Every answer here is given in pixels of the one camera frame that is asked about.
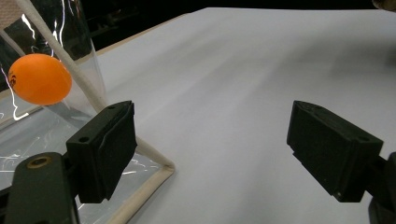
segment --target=white tabletop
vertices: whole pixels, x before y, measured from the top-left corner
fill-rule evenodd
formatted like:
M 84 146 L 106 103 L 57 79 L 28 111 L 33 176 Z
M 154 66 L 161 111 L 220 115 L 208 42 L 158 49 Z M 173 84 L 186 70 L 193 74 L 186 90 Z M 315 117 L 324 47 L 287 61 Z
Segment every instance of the white tabletop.
M 322 105 L 396 149 L 396 14 L 206 8 L 99 56 L 110 103 L 175 162 L 131 223 L 367 224 L 286 144 L 294 100 Z

